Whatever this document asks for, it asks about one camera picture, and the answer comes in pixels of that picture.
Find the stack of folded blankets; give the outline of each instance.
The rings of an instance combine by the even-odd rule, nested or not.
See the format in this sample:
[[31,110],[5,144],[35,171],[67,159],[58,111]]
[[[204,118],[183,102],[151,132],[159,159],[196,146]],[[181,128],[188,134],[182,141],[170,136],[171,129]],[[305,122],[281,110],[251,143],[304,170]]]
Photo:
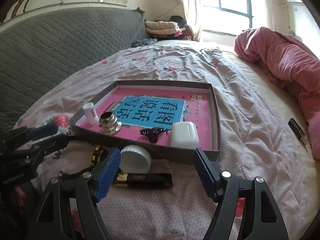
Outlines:
[[144,24],[150,38],[157,40],[188,40],[189,30],[186,30],[185,27],[179,28],[177,22],[145,21]]

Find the black hair clip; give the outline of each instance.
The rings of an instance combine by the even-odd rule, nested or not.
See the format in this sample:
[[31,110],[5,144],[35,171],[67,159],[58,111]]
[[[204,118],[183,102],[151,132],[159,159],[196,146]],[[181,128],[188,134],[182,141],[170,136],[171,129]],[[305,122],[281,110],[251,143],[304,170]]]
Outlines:
[[141,135],[148,136],[149,142],[156,143],[158,141],[158,134],[166,133],[168,134],[169,129],[165,129],[162,127],[155,127],[155,128],[147,128],[140,130]]

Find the headboard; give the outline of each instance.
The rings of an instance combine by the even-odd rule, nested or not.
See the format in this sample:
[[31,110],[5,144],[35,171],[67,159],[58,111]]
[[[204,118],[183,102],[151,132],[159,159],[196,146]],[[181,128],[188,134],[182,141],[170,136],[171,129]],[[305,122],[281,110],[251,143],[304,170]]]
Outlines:
[[68,8],[5,29],[0,33],[1,128],[12,128],[68,76],[147,37],[139,8]]

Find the robotic arm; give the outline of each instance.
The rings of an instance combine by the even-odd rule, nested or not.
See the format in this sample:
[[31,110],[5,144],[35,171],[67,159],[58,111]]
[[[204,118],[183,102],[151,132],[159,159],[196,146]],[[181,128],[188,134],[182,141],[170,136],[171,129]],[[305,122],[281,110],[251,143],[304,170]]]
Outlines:
[[[48,136],[54,131],[54,127],[48,126],[38,130],[22,128],[2,138],[0,191],[36,177],[36,168],[43,157],[66,147],[69,141],[87,141],[83,137],[57,135],[32,145],[29,150],[14,150],[14,146],[17,148],[29,139]],[[27,239],[77,240],[69,204],[69,198],[76,198],[86,239],[111,240],[97,203],[107,195],[120,160],[120,151],[113,148],[105,160],[77,179],[52,178],[41,196]],[[204,240],[229,239],[239,197],[245,197],[245,206],[238,240],[289,239],[280,210],[262,177],[238,179],[222,171],[199,148],[194,151],[193,160],[207,196],[218,204]]]

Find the cream folded blanket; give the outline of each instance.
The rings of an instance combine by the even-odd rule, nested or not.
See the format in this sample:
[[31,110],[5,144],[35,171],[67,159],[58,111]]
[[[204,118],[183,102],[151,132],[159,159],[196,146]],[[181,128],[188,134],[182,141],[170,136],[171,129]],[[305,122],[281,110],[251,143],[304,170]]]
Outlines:
[[158,35],[175,34],[179,30],[180,30],[179,27],[172,28],[172,29],[163,29],[163,30],[151,30],[149,28],[146,28],[147,33],[158,34]]
[[163,29],[172,29],[172,28],[178,27],[178,24],[175,22],[164,22],[164,21],[158,21],[158,22],[145,21],[144,25],[146,26],[146,28],[149,28],[151,30],[163,30]]

